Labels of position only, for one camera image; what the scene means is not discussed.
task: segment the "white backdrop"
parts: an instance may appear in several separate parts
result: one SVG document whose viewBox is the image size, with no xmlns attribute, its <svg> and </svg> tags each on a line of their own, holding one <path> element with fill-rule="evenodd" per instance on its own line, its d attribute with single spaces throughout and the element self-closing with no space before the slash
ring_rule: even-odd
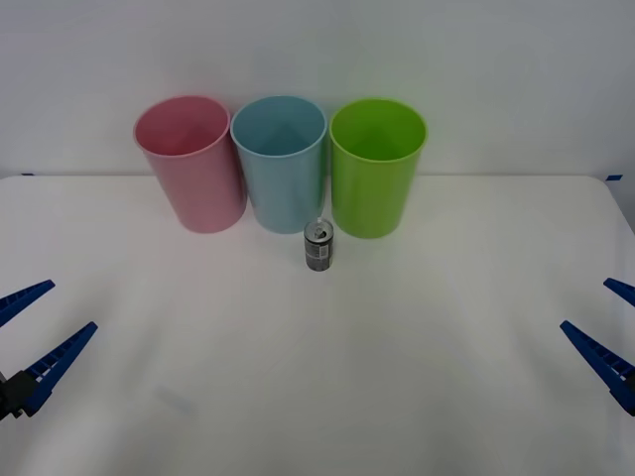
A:
<svg viewBox="0 0 635 476">
<path fill-rule="evenodd" d="M 424 174 L 625 174 L 628 209 L 634 25 L 632 0 L 0 0 L 0 174 L 146 173 L 132 125 L 173 94 L 372 94 L 427 118 Z"/>
</svg>

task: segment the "white tabletop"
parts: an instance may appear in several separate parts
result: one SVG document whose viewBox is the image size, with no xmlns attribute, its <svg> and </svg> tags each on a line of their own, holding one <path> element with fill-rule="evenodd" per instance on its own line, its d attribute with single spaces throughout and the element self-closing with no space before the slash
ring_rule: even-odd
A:
<svg viewBox="0 0 635 476">
<path fill-rule="evenodd" d="M 0 180 L 12 375 L 99 325 L 0 474 L 633 474 L 635 420 L 559 330 L 635 361 L 635 237 L 583 177 L 417 178 L 400 228 L 330 270 L 251 209 L 183 229 L 153 178 Z"/>
</svg>

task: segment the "green cup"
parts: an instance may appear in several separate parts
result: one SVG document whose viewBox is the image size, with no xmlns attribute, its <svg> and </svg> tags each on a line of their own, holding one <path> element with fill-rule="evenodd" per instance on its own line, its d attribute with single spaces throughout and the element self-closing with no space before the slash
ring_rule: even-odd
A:
<svg viewBox="0 0 635 476">
<path fill-rule="evenodd" d="M 335 113 L 331 199 L 342 230 L 378 238 L 397 228 L 427 136 L 419 113 L 392 99 L 361 99 Z"/>
</svg>

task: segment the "pink cup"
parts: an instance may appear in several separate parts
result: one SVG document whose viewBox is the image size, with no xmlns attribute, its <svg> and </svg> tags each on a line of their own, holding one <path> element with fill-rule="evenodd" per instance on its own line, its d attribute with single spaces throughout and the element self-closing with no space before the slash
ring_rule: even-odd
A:
<svg viewBox="0 0 635 476">
<path fill-rule="evenodd" d="M 224 230 L 245 211 L 247 195 L 229 123 L 219 102 L 180 96 L 154 105 L 135 124 L 137 145 L 191 231 Z"/>
</svg>

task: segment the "plastic cup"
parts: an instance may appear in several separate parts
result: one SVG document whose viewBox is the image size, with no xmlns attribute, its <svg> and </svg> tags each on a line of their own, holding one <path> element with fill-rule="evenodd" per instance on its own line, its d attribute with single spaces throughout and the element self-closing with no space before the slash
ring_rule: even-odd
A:
<svg viewBox="0 0 635 476">
<path fill-rule="evenodd" d="M 397 228 L 427 135 L 419 113 L 392 99 L 361 99 L 335 113 L 331 199 L 342 230 L 378 238 Z"/>
<path fill-rule="evenodd" d="M 180 96 L 148 109 L 134 137 L 183 226 L 214 233 L 233 225 L 247 204 L 229 137 L 230 115 L 219 102 Z"/>
<path fill-rule="evenodd" d="M 324 204 L 326 117 L 310 101 L 270 96 L 240 109 L 231 136 L 258 222 L 297 233 Z"/>
</svg>

